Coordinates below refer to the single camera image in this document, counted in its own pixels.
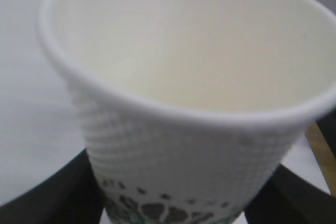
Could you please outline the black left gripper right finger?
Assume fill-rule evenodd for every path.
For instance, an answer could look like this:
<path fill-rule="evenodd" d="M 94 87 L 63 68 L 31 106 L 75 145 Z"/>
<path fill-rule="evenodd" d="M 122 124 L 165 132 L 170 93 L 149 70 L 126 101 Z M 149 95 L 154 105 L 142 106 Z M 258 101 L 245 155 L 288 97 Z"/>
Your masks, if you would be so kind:
<path fill-rule="evenodd" d="M 244 215 L 252 224 L 335 224 L 335 197 L 280 165 Z"/>

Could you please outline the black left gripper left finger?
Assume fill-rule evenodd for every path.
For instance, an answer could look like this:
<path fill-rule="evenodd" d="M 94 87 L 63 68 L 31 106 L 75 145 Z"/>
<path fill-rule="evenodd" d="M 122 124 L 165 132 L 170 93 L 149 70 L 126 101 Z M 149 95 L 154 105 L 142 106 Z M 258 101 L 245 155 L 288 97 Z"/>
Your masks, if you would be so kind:
<path fill-rule="evenodd" d="M 99 223 L 103 199 L 86 151 L 47 180 L 1 206 L 1 223 Z"/>

